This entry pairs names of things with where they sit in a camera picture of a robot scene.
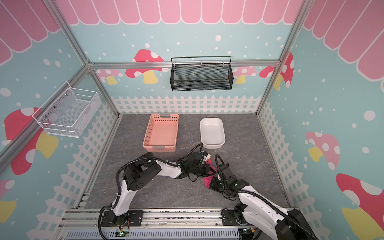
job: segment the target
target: white plastic basin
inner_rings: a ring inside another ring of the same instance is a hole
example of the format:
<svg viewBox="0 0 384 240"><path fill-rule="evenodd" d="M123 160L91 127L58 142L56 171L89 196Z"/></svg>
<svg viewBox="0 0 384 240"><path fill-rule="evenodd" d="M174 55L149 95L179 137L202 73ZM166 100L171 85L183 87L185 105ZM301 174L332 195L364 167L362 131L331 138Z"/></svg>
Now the white plastic basin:
<svg viewBox="0 0 384 240"><path fill-rule="evenodd" d="M203 118L200 121L200 136L206 149L221 148L225 143L223 121L220 118Z"/></svg>

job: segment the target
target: white mesh basket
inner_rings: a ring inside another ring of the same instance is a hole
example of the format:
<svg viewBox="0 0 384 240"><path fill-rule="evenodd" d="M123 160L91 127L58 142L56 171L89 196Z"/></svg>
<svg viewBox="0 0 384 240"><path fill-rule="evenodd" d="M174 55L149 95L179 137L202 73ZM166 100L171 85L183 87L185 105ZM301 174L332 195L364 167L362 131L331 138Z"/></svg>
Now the white mesh basket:
<svg viewBox="0 0 384 240"><path fill-rule="evenodd" d="M101 106L101 99L98 92L69 86L39 113L45 104L32 116L46 133L80 137Z"/></svg>

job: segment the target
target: orange basket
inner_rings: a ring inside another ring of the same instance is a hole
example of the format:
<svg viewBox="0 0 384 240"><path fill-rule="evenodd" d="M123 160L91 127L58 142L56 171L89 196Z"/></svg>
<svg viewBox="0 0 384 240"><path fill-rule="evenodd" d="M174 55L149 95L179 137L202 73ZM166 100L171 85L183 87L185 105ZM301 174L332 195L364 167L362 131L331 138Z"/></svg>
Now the orange basket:
<svg viewBox="0 0 384 240"><path fill-rule="evenodd" d="M148 152L175 152L178 128L178 114L152 114L143 147Z"/></svg>

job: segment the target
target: table surface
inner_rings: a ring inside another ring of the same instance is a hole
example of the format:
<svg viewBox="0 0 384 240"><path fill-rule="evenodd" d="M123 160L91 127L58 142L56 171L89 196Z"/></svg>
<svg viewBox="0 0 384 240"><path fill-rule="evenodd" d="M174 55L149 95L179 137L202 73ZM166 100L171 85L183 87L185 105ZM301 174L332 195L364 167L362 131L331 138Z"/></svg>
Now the table surface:
<svg viewBox="0 0 384 240"><path fill-rule="evenodd" d="M212 156L219 154L237 179L249 182L272 202L288 207L273 160L255 114L180 114L175 152L155 152L164 160L185 156L200 143L200 120L220 118L225 131L225 144L219 149L207 149ZM142 143L150 115L123 115L107 156L90 193L86 209L109 205L116 197L116 171L125 163L145 154ZM230 201L204 186L204 179L191 182L188 178L172 179L156 176L140 189L131 209L234 207Z"/></svg>

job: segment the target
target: black wire basket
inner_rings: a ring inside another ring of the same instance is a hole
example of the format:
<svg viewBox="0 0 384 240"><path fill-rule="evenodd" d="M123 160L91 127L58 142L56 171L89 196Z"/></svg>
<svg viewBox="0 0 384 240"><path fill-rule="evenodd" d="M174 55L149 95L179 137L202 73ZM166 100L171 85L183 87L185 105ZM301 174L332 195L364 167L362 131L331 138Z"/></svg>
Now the black wire basket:
<svg viewBox="0 0 384 240"><path fill-rule="evenodd" d="M171 58L172 91L232 89L231 59L230 56Z"/></svg>

